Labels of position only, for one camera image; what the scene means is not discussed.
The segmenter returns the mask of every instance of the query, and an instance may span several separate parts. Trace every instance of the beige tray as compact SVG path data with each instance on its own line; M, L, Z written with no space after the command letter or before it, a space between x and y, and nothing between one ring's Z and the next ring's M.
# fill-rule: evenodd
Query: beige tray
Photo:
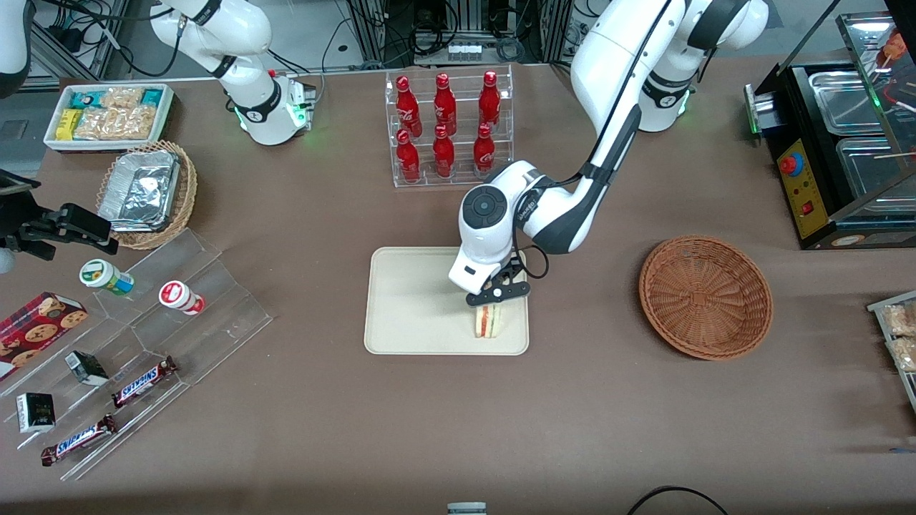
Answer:
M473 308L449 280L457 247L382 247L372 255L365 348L373 354L518 356L528 298L500 304L496 338L474 337ZM517 280L525 280L524 272Z

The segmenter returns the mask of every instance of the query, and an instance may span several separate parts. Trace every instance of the yellow control panel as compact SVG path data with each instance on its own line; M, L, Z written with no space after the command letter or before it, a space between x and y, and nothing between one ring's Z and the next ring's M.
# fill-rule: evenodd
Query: yellow control panel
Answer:
M782 187L789 197L792 209L792 218L799 228L799 235L806 238L818 229L826 226L830 219L827 210L823 207L821 193L814 181L814 174L808 166L808 155L804 151L802 141L798 140L789 147L779 160Z

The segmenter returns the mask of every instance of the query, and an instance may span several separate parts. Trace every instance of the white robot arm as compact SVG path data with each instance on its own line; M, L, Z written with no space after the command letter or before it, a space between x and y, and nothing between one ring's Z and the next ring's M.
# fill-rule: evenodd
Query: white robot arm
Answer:
M29 0L0 0L0 98L15 93L28 77L33 17Z
M575 190L568 192L564 182L543 175L527 161L517 161L464 196L458 213L462 245L449 279L469 292L468 304L500 302L530 291L527 283L507 287L523 269L514 256L517 228L547 254L570 253L585 240L638 130L661 130L677 117L676 100L657 103L655 86L649 86L654 76L673 82L656 71L661 61L677 61L674 53L691 53L683 52L685 47L695 48L691 41L712 42L711 48L700 50L701 60L723 39L747 44L762 32L768 13L763 0L611 2L572 61L572 87L598 134L588 160L565 181L578 181ZM703 21L705 16L712 18ZM676 38L688 41L672 44ZM690 71L690 80L680 78L679 88L686 91L699 63ZM676 96L672 88L666 91L666 96Z
M267 16L245 0L161 0L149 9L156 36L197 61L235 103L242 128L262 145L277 145L307 128L309 110L300 82L272 77L259 55L273 33Z

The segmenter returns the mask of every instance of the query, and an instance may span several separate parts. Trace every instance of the red switch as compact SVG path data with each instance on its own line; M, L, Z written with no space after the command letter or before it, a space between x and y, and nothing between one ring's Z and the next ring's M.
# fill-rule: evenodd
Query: red switch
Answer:
M792 156L788 156L780 161L780 171L786 175L792 174L796 168L798 168L798 161Z

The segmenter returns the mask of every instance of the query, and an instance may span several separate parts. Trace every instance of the red emergency stop button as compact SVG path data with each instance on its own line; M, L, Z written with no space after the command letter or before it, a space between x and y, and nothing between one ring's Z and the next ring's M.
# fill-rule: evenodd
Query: red emergency stop button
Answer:
M792 152L780 160L780 171L789 177L798 177L804 170L804 158L798 152Z

